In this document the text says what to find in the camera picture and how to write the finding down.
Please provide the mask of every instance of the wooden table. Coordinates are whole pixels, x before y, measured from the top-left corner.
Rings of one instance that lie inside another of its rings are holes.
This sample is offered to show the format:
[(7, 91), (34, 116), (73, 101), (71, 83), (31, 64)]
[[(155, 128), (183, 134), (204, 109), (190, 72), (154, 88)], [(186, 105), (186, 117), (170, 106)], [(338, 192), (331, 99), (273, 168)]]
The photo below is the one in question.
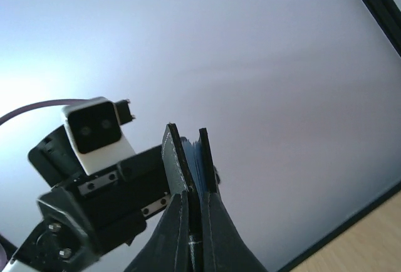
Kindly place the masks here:
[(293, 271), (401, 272), (401, 193)]

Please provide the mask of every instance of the black metal frame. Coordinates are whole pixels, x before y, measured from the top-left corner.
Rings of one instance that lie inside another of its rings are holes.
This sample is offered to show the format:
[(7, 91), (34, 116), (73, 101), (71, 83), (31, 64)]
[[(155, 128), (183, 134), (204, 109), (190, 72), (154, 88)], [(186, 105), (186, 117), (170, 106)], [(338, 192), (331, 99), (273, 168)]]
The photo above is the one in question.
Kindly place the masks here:
[[(376, 19), (384, 34), (390, 40), (396, 52), (401, 56), (401, 11), (394, 0), (362, 0), (370, 13)], [(379, 198), (370, 203), (367, 207), (353, 215), (343, 224), (338, 226), (323, 239), (312, 245), (305, 252), (282, 267), (278, 272), (288, 272), (301, 264), (304, 260), (315, 254), (332, 240), (351, 228), (355, 223), (370, 214), (373, 210), (381, 206), (384, 202), (401, 191), (401, 182), (393, 186)]]

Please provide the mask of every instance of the white wall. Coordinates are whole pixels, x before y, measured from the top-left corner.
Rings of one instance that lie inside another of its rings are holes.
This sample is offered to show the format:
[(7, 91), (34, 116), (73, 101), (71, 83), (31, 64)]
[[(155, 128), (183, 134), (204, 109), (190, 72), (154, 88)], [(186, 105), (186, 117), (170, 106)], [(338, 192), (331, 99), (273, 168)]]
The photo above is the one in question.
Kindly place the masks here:
[[(207, 127), (223, 201), (270, 271), (400, 180), (401, 61), (361, 0), (0, 0), (0, 114), (130, 98), (136, 151)], [(26, 160), (57, 108), (0, 128), (0, 233), (48, 190)], [(149, 238), (90, 271), (122, 271)]]

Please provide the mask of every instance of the bolt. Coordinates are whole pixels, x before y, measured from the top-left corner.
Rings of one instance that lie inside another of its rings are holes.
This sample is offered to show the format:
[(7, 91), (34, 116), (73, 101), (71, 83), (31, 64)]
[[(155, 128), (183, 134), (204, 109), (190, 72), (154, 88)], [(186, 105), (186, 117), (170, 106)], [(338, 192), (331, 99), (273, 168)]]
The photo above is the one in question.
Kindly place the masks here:
[(72, 255), (72, 251), (70, 248), (65, 248), (63, 250), (60, 250), (58, 255), (60, 255), (61, 258), (70, 258), (70, 256)]
[(61, 224), (60, 223), (51, 223), (49, 225), (49, 230), (52, 233), (58, 233), (60, 231), (60, 229), (61, 229)]

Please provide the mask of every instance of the purple cable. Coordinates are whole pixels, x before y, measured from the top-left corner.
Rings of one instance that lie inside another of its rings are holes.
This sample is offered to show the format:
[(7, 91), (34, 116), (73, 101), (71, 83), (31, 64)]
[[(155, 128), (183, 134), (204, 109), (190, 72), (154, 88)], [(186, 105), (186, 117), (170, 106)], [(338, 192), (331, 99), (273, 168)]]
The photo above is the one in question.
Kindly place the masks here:
[(29, 104), (26, 106), (23, 106), (21, 108), (15, 109), (12, 112), (7, 113), (6, 115), (3, 115), (0, 117), (0, 126), (7, 122), (8, 120), (16, 117), (17, 115), (20, 115), (22, 113), (34, 110), (34, 109), (39, 109), (39, 108), (44, 108), (44, 107), (50, 107), (50, 106), (60, 106), (60, 105), (72, 105), (75, 104), (76, 102), (82, 102), (85, 101), (84, 99), (80, 98), (65, 98), (61, 100), (49, 100), (49, 101), (43, 101), (43, 102), (38, 102), (38, 103), (33, 103)]

